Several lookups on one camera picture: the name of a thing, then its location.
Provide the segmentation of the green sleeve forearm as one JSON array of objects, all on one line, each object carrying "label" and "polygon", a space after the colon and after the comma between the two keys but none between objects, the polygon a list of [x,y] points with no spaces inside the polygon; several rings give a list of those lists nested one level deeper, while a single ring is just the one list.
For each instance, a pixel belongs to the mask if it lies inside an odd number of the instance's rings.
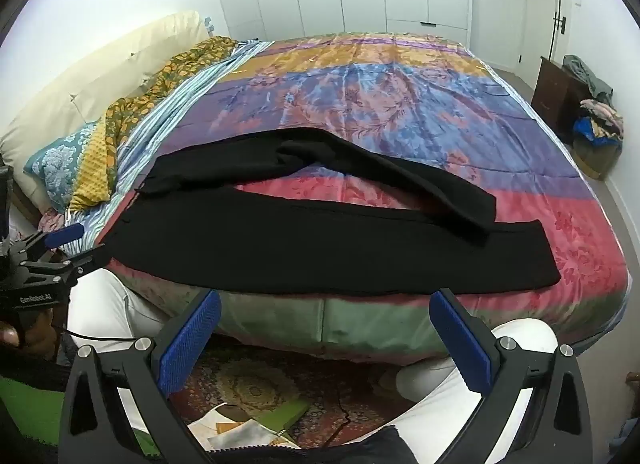
[{"label": "green sleeve forearm", "polygon": [[[120,408],[124,411],[131,433],[140,450],[148,458],[159,458],[153,439],[146,429],[142,416],[128,389],[118,389]],[[2,463],[56,463],[61,418],[66,404],[64,392],[49,392],[25,384],[1,378],[1,402],[6,407],[16,428],[23,437],[16,441],[9,434],[9,427],[1,427]],[[74,436],[88,435],[96,429],[110,426],[100,421],[92,405],[87,380],[81,380],[74,400],[70,433]]]}]

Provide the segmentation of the person left hand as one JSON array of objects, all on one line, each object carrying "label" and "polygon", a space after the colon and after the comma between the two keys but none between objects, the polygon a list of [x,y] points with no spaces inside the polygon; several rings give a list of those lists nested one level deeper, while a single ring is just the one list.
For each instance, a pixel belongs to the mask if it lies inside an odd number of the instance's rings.
[{"label": "person left hand", "polygon": [[18,336],[16,329],[3,322],[0,322],[0,341],[8,346],[20,346],[20,336]]}]

